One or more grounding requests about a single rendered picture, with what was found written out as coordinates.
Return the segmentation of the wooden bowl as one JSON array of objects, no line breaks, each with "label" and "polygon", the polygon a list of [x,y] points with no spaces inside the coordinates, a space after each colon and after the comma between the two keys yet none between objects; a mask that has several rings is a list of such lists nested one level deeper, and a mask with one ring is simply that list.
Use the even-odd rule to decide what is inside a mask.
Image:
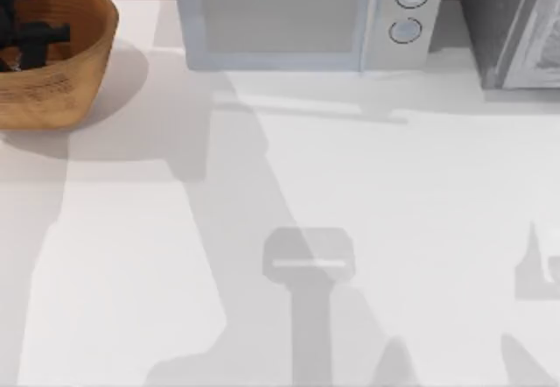
[{"label": "wooden bowl", "polygon": [[77,124],[106,72],[119,13],[111,0],[17,0],[17,19],[68,25],[70,39],[50,44],[46,66],[0,73],[0,130],[51,130]]}]

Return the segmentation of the microwave oven door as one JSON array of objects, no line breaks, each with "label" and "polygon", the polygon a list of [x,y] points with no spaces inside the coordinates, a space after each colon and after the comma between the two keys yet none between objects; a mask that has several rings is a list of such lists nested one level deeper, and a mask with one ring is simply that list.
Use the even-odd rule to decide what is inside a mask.
[{"label": "microwave oven door", "polygon": [[192,70],[360,70],[371,0],[177,0]]}]

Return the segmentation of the pale microwave oven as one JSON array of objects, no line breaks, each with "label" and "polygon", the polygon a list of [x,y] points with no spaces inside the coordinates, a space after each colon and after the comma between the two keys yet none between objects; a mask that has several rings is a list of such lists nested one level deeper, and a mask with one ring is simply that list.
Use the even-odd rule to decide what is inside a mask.
[{"label": "pale microwave oven", "polygon": [[[428,0],[423,6],[408,10],[396,0],[376,0],[373,29],[368,48],[367,70],[410,70],[422,67],[431,45],[431,38],[441,0]],[[389,37],[389,27],[405,18],[415,18],[423,25],[423,33],[415,42],[398,45]]]}]

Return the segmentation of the grey cabinet door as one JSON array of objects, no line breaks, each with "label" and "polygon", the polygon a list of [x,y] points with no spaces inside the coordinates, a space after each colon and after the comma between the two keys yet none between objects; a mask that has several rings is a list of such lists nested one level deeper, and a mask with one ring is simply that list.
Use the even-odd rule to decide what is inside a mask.
[{"label": "grey cabinet door", "polygon": [[502,66],[503,88],[560,88],[560,0],[521,0]]}]

